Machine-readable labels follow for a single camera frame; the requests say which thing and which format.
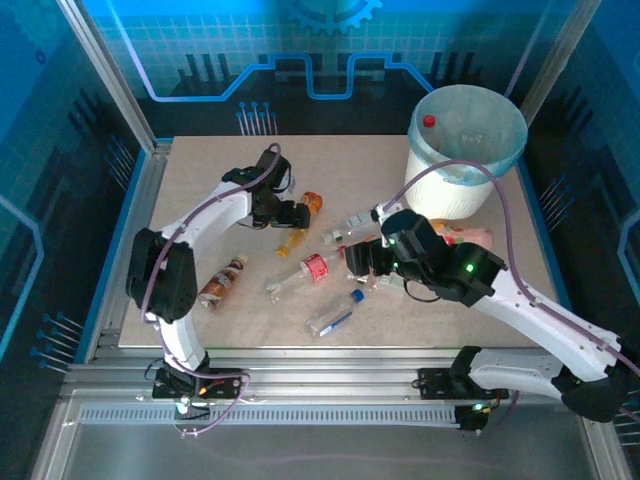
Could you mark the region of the clear bottle green white label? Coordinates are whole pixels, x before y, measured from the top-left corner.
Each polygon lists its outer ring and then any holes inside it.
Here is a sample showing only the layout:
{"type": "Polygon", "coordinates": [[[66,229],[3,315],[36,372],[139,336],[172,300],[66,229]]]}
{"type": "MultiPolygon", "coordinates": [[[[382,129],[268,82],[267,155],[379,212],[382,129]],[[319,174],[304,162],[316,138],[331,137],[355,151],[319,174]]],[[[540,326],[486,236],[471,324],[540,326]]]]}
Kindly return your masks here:
{"type": "Polygon", "coordinates": [[[375,277],[369,290],[393,298],[403,298],[405,296],[403,280],[397,275],[375,277]]]}
{"type": "Polygon", "coordinates": [[[365,211],[349,216],[322,235],[326,246],[351,245],[379,235],[379,225],[373,220],[371,212],[365,211]]]}

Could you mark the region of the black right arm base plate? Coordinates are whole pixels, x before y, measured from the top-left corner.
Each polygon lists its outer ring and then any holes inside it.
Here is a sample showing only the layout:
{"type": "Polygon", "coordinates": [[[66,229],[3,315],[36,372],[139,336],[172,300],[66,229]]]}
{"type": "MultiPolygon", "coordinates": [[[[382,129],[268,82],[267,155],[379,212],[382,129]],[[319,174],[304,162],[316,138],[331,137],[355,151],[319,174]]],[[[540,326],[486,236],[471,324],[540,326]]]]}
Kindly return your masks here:
{"type": "Polygon", "coordinates": [[[422,368],[411,383],[423,400],[504,400],[510,397],[507,389],[484,389],[466,375],[458,375],[447,368],[422,368]]]}

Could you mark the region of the clear bottle blue cap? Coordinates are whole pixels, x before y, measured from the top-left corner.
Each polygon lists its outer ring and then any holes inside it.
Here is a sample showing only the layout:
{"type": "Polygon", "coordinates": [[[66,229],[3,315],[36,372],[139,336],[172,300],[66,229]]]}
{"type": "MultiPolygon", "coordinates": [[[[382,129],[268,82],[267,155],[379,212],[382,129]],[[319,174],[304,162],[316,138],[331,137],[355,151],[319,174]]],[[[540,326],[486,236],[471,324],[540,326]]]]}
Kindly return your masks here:
{"type": "Polygon", "coordinates": [[[306,329],[313,337],[328,335],[353,315],[364,298],[365,295],[360,289],[335,296],[305,321],[306,329]]]}

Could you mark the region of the aluminium frame post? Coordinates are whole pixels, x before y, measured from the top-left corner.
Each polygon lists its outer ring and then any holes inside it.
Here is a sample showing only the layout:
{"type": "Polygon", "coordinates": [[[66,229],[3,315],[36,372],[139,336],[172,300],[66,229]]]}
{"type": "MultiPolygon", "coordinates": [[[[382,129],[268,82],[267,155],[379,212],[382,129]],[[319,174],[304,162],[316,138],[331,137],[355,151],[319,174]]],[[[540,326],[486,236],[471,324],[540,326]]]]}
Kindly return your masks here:
{"type": "Polygon", "coordinates": [[[566,68],[576,46],[591,23],[602,0],[575,0],[520,110],[531,126],[560,74],[566,68]]]}
{"type": "Polygon", "coordinates": [[[156,138],[98,27],[80,0],[56,0],[101,81],[146,153],[156,150],[156,138]]]}

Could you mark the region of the grey metal shelf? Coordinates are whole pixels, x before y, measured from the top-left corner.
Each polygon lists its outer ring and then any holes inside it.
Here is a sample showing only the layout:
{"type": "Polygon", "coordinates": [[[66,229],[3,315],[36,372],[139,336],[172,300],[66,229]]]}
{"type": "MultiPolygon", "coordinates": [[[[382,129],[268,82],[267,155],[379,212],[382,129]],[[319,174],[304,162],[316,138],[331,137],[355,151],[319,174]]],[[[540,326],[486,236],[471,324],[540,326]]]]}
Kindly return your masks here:
{"type": "Polygon", "coordinates": [[[614,428],[522,400],[480,433],[403,425],[229,425],[183,438],[174,424],[78,421],[96,404],[170,405],[75,395],[54,409],[29,480],[640,480],[614,428]]]}

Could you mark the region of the long clear bottle red label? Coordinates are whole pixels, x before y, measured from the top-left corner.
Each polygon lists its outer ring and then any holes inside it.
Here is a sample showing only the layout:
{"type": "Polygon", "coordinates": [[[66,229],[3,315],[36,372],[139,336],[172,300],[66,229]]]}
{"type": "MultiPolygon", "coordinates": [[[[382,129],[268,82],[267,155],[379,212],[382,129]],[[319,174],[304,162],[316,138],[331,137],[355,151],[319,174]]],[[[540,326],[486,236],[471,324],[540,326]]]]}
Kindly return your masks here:
{"type": "Polygon", "coordinates": [[[288,272],[281,273],[266,282],[265,289],[270,300],[275,303],[289,293],[314,285],[326,278],[344,263],[344,248],[314,253],[301,260],[288,272]]]}

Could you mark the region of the aluminium side rail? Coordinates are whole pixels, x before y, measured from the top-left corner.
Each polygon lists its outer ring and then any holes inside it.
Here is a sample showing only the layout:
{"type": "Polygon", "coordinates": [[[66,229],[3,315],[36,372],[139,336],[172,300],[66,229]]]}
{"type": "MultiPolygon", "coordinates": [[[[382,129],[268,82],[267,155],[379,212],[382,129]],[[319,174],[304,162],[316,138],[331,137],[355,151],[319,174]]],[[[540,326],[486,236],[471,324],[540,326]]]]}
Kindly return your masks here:
{"type": "Polygon", "coordinates": [[[171,138],[162,138],[154,152],[142,152],[136,161],[77,347],[76,364],[91,362],[102,331],[123,323],[129,303],[125,285],[133,239],[150,223],[172,143],[171,138]]]}

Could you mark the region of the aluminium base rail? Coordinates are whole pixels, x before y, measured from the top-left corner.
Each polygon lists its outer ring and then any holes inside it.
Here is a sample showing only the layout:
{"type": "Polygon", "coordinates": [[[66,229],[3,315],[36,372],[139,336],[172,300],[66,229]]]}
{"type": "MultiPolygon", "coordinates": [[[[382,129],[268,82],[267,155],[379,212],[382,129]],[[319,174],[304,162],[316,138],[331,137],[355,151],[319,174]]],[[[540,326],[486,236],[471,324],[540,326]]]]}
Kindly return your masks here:
{"type": "MultiPolygon", "coordinates": [[[[212,364],[249,372],[247,401],[263,403],[411,403],[420,368],[445,368],[456,349],[392,347],[214,348],[212,364]]],[[[157,348],[99,347],[86,364],[69,368],[61,397],[122,396],[148,400],[145,368],[157,348]]]]}

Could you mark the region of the brown drink bottle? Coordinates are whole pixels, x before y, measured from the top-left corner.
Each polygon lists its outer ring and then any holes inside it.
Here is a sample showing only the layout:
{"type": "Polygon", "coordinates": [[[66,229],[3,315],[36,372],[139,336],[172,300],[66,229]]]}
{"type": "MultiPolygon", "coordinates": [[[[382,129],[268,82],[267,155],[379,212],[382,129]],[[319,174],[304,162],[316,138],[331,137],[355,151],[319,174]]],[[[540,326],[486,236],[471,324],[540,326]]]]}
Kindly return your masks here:
{"type": "Polygon", "coordinates": [[[249,258],[245,254],[236,255],[224,268],[216,272],[201,289],[198,302],[210,310],[219,308],[248,263],[249,258]]]}

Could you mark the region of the white plastic bin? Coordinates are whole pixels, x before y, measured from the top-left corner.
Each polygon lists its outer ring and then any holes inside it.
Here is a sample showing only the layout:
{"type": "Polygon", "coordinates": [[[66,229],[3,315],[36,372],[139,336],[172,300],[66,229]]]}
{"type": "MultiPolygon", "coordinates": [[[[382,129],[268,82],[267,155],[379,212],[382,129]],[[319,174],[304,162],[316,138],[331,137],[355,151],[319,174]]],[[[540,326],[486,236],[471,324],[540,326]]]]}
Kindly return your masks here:
{"type": "MultiPolygon", "coordinates": [[[[472,156],[451,150],[441,154],[431,147],[424,151],[410,145],[404,183],[408,184],[428,167],[450,159],[472,161],[472,156]]],[[[411,209],[430,220],[461,220],[474,215],[493,189],[493,183],[478,169],[452,165],[425,175],[404,197],[411,209]]]]}

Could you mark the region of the aluminium left frame post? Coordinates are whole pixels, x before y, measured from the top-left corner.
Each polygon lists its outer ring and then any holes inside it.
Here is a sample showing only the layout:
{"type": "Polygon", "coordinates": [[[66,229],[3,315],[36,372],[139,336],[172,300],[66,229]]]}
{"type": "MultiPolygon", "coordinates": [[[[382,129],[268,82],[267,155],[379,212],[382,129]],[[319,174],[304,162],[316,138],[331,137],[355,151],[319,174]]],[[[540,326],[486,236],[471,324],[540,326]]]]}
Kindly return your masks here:
{"type": "Polygon", "coordinates": [[[146,153],[156,150],[156,138],[98,27],[80,0],[56,0],[101,81],[146,153]]]}

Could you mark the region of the small yellow juice bottle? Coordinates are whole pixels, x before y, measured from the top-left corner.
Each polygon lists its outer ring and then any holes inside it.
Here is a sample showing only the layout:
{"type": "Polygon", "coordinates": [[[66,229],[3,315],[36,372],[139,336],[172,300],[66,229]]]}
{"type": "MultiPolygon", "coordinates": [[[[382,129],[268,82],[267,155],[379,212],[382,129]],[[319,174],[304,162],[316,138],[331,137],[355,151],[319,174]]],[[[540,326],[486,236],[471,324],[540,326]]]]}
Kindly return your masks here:
{"type": "Polygon", "coordinates": [[[307,236],[306,229],[292,229],[287,234],[283,243],[277,248],[276,253],[281,258],[287,258],[293,250],[299,247],[307,236]]]}

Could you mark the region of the pink bottle colourful label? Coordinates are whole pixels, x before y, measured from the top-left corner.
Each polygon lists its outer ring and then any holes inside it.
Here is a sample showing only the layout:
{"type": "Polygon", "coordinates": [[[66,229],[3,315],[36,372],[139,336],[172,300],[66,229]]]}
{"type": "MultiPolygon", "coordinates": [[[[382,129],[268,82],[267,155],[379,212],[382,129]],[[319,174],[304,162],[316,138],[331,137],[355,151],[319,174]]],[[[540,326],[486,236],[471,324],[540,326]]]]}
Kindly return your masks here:
{"type": "Polygon", "coordinates": [[[493,247],[493,235],[488,229],[455,227],[443,221],[431,221],[431,226],[448,245],[473,243],[487,250],[493,247]]]}

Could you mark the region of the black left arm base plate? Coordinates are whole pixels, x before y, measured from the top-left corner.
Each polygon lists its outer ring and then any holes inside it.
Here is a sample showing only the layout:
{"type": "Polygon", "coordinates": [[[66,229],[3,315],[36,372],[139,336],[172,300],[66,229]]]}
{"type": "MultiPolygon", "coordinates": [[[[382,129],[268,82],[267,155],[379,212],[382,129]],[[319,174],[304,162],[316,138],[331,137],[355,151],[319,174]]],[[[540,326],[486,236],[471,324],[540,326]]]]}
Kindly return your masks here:
{"type": "Polygon", "coordinates": [[[235,399],[243,386],[240,373],[239,369],[222,369],[212,372],[216,379],[199,378],[161,367],[156,371],[151,396],[161,400],[179,400],[183,396],[192,400],[235,399]]]}

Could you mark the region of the aluminium right frame post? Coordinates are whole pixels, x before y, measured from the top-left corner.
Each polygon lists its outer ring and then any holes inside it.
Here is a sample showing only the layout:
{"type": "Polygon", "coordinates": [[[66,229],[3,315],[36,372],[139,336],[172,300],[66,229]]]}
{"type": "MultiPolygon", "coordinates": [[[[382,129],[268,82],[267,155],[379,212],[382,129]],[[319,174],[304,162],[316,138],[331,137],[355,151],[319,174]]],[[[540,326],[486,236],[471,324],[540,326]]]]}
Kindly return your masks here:
{"type": "Polygon", "coordinates": [[[576,46],[591,23],[602,0],[575,0],[520,110],[531,126],[560,74],[566,68],[576,46]]]}

